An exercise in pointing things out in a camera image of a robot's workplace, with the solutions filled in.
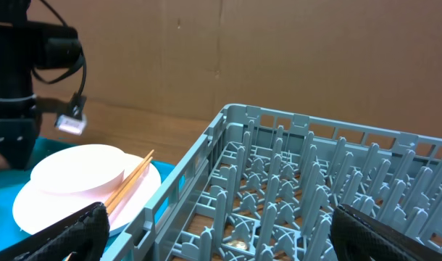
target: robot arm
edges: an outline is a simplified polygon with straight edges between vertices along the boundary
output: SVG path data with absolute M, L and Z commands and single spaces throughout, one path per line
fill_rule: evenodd
M 80 135 L 86 126 L 82 95 L 86 61 L 78 32 L 41 0 L 62 22 L 52 25 L 28 21 L 30 0 L 0 1 L 0 155 L 10 167 L 24 169 L 40 133 L 42 114 L 57 113 L 56 126 Z M 39 70 L 68 68 L 55 80 Z M 31 73 L 46 84 L 57 83 L 83 68 L 83 80 L 70 102 L 45 99 L 33 93 Z

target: black object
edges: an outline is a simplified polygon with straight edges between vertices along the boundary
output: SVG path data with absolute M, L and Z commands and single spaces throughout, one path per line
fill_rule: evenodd
M 0 0 L 0 154 L 15 169 L 27 166 L 40 133 L 42 113 L 54 112 L 83 119 L 82 96 L 86 60 L 78 32 L 68 27 L 55 10 L 41 0 L 63 25 L 28 21 L 30 0 Z M 44 80 L 39 70 L 68 68 L 54 80 Z M 83 68 L 79 91 L 69 103 L 45 100 L 33 93 L 31 73 L 46 84 L 57 83 Z
M 0 261 L 100 260 L 109 238 L 107 209 L 93 203 L 0 252 Z
M 330 240 L 339 261 L 442 260 L 441 253 L 346 204 L 334 210 Z

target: gray dish rack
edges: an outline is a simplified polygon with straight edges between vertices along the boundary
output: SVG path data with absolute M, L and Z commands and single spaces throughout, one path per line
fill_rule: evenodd
M 262 125 L 266 117 L 271 126 Z M 316 136 L 316 125 L 333 132 Z M 361 139 L 347 141 L 342 130 Z M 393 143 L 381 148 L 372 137 Z M 416 155 L 421 145 L 429 149 Z M 328 234 L 342 203 L 442 253 L 439 151 L 441 138 L 230 104 L 102 259 L 337 260 Z M 191 233 L 194 215 L 212 226 Z

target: blue mat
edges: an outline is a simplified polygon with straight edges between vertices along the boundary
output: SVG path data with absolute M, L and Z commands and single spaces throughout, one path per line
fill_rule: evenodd
M 33 167 L 50 154 L 71 146 L 74 145 L 40 138 L 36 141 L 30 166 Z M 173 165 L 164 162 L 153 161 L 152 164 L 159 171 L 162 182 L 174 169 Z M 12 215 L 12 205 L 18 192 L 30 180 L 31 170 L 32 168 L 27 171 L 0 171 L 0 251 L 29 237 L 29 234 L 21 231 L 15 223 Z M 181 179 L 179 184 L 181 188 L 183 183 L 184 180 Z M 167 206 L 168 202 L 166 200 L 155 215 L 156 220 L 160 219 Z M 107 246 L 115 239 L 116 236 L 110 238 Z

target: cable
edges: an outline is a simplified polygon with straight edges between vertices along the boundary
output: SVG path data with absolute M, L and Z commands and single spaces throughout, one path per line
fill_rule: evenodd
M 60 14 L 57 11 L 55 11 L 55 9 L 49 3 L 47 3 L 46 0 L 39 0 L 39 1 L 41 1 L 42 4 L 44 4 L 50 10 L 50 12 L 54 13 L 54 15 L 57 17 L 58 20 L 60 20 L 63 26 L 68 26 L 67 23 L 60 16 Z
M 60 20 L 60 22 L 62 23 L 63 26 L 67 27 L 68 24 L 63 20 L 62 16 L 49 4 L 47 3 L 46 0 L 39 0 L 41 1 L 54 15 L 55 17 L 57 17 L 58 20 Z M 80 96 L 83 93 L 84 90 L 84 85 L 86 84 L 86 74 L 87 74 L 87 68 L 86 68 L 86 57 L 84 56 L 84 51 L 81 48 L 81 54 L 80 57 L 78 58 L 78 62 L 81 62 L 80 64 L 75 64 L 73 65 L 70 69 L 68 69 L 68 71 L 66 73 L 64 73 L 63 75 L 60 75 L 57 79 L 54 80 L 44 80 L 33 68 L 33 75 L 36 79 L 38 79 L 40 82 L 45 83 L 45 84 L 54 84 L 54 83 L 58 83 L 61 80 L 67 78 L 68 76 L 72 75 L 73 73 L 76 73 L 81 67 L 83 67 L 83 77 L 81 79 L 81 84 L 78 90 L 78 95 Z

